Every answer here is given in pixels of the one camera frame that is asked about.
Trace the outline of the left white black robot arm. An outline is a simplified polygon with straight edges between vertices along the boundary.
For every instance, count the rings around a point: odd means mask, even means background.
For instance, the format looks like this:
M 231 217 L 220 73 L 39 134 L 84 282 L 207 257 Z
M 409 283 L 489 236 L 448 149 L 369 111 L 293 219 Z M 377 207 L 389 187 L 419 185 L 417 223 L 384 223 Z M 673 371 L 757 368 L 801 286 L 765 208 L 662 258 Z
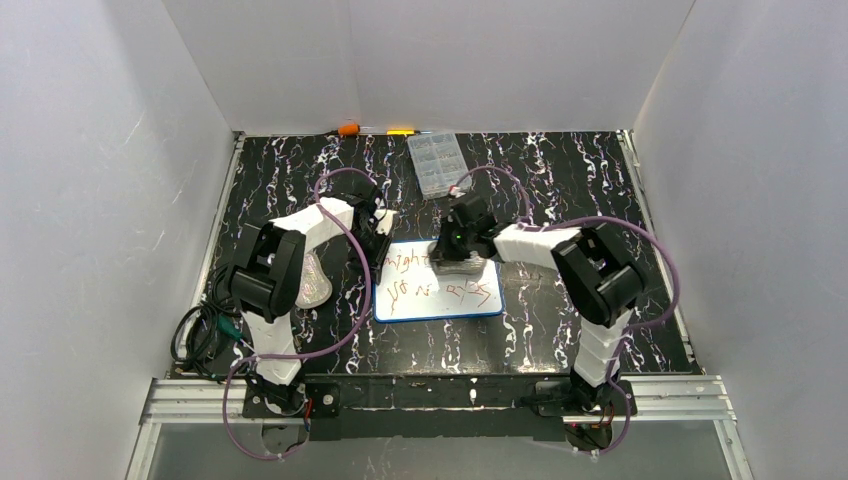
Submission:
M 294 214 L 263 225 L 245 226 L 225 276 L 225 287 L 246 321 L 254 356 L 250 361 L 264 380 L 289 386 L 302 361 L 335 352 L 349 337 L 314 353 L 299 353 L 290 312 L 306 285 L 306 257 L 336 237 L 351 242 L 353 261 L 362 268 L 366 294 L 362 312 L 373 299 L 374 283 L 392 241 L 396 212 L 381 208 L 371 194 L 322 198 Z

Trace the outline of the blue framed whiteboard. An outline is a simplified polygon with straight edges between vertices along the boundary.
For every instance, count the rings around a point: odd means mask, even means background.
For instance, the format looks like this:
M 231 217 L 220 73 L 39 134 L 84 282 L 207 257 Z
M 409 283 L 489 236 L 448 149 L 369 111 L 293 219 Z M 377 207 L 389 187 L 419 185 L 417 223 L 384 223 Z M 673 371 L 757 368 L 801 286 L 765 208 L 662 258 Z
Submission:
M 505 310 L 498 265 L 486 260 L 473 273 L 437 273 L 429 262 L 433 239 L 394 242 L 374 287 L 379 323 L 492 317 Z

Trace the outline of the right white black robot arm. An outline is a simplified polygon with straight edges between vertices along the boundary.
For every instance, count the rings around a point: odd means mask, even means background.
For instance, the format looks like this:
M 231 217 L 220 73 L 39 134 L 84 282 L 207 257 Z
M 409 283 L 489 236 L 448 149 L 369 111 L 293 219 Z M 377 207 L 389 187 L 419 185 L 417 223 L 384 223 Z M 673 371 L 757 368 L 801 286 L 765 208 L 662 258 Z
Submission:
M 588 409 L 611 394 L 618 348 L 646 276 L 608 224 L 546 230 L 496 219 L 475 194 L 454 200 L 429 248 L 434 272 L 470 275 L 488 260 L 554 270 L 581 321 L 566 397 Z

